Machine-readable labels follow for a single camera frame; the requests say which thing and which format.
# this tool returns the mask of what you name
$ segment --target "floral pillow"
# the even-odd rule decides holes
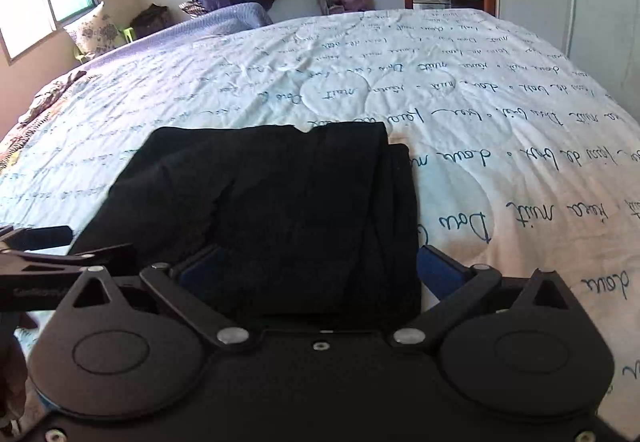
[[[65,27],[87,59],[95,59],[127,44],[111,17],[104,11],[104,3]]]

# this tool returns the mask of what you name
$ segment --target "black folded cloth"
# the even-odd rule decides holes
[[[121,243],[140,268],[219,246],[204,300],[250,327],[391,330],[420,312],[408,149],[381,123],[156,130],[71,252]]]

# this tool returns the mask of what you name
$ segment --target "silver bolt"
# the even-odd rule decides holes
[[[596,434],[593,431],[583,431],[575,438],[575,442],[596,442]]]
[[[218,332],[218,340],[225,345],[241,345],[249,340],[249,332],[243,328],[225,328]]]
[[[328,349],[331,349],[331,345],[327,342],[320,341],[314,344],[314,350],[316,352],[326,352]]]
[[[59,429],[50,429],[44,435],[47,442],[66,442],[66,435]]]
[[[403,328],[394,333],[394,340],[399,345],[419,345],[426,338],[424,332],[417,328]]]

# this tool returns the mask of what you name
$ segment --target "white quilt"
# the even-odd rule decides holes
[[[600,414],[640,432],[640,127],[548,43],[479,11],[366,12],[89,73],[0,175],[0,223],[80,231],[160,126],[384,122],[411,149],[421,242],[509,276],[556,269],[615,356]]]

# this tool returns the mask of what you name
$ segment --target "bed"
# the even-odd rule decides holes
[[[554,47],[484,12],[268,26],[254,16],[220,31],[209,14],[85,65],[57,115],[0,175],[0,223],[78,233],[158,127],[383,122],[411,151],[420,242],[509,276],[556,269],[614,353],[600,414],[637,435],[634,119]]]

